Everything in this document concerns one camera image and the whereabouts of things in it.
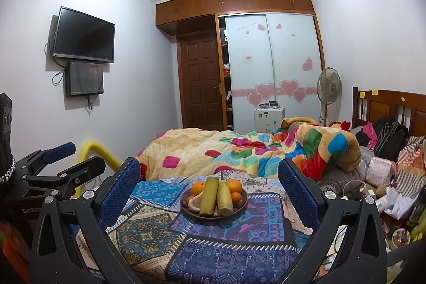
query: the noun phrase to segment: door frame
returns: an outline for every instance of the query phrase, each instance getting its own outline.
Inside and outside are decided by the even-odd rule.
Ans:
[[[320,33],[320,27],[318,25],[318,19],[317,15],[314,11],[306,11],[306,10],[277,10],[277,9],[254,9],[254,10],[236,10],[236,11],[222,11],[220,13],[215,13],[214,17],[216,20],[216,38],[217,38],[217,51],[219,55],[219,71],[220,71],[220,83],[222,85],[222,118],[223,118],[223,129],[227,129],[227,115],[226,115],[226,90],[225,90],[225,77],[223,75],[224,68],[223,68],[223,58],[222,58],[222,41],[220,37],[220,26],[219,26],[219,17],[222,17],[223,15],[243,15],[243,14],[268,14],[268,13],[287,13],[287,14],[305,14],[305,15],[312,15],[314,18],[314,25],[315,30],[317,32],[317,40],[318,40],[318,47],[319,47],[319,57],[321,60],[321,70],[323,71],[325,69],[325,60],[324,60],[324,50],[322,48],[322,40],[321,40],[321,33]],[[324,115],[324,126],[327,126],[327,106],[322,106],[322,114]]]
[[[198,35],[198,34],[207,34],[207,33],[214,34],[214,32],[215,32],[214,29],[208,29],[208,30],[200,30],[198,32],[180,34],[180,35],[176,36],[176,48],[177,48],[177,53],[178,53],[179,96],[180,96],[180,101],[181,101],[182,127],[187,127],[187,119],[186,119],[186,116],[185,116],[185,97],[184,97],[184,85],[183,85],[183,76],[182,76],[182,55],[181,55],[181,47],[180,47],[180,44],[179,44],[179,40],[181,38],[185,38],[185,37],[188,37],[188,36],[194,36],[194,35]],[[221,79],[221,82],[222,82],[223,66],[222,66],[222,70],[221,70],[220,64],[223,65],[223,61],[219,58],[219,74],[221,74],[220,79]]]

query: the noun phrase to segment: headboard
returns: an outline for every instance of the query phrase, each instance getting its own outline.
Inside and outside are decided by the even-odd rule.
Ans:
[[[410,135],[426,135],[426,95],[395,90],[353,90],[352,128],[391,116],[408,127]]]

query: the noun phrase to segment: patterned tablecloth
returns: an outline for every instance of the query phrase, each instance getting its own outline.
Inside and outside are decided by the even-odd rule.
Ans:
[[[180,196],[206,177],[138,183],[106,231],[142,281],[277,283],[293,262],[312,230],[303,226],[280,182],[236,171],[216,176],[238,179],[248,205],[236,216],[212,222],[180,210]],[[81,232],[77,242],[91,272],[102,279]]]

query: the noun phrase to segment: small orange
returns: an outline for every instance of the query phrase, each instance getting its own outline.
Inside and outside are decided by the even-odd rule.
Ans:
[[[232,204],[235,207],[235,205],[237,205],[237,202],[240,201],[242,199],[242,196],[240,193],[232,193],[231,194],[231,200],[232,200]]]
[[[229,191],[232,193],[242,193],[242,184],[239,180],[227,180]]]
[[[191,194],[197,196],[202,191],[204,191],[204,187],[206,186],[206,181],[195,182],[191,187]]]

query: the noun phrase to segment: frosted glass door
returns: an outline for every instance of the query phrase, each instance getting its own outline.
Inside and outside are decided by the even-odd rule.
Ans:
[[[317,81],[322,69],[314,18],[301,14],[267,14],[266,18],[278,104],[285,108],[285,117],[318,121]]]
[[[254,108],[275,98],[266,16],[226,19],[234,130],[254,131]]]

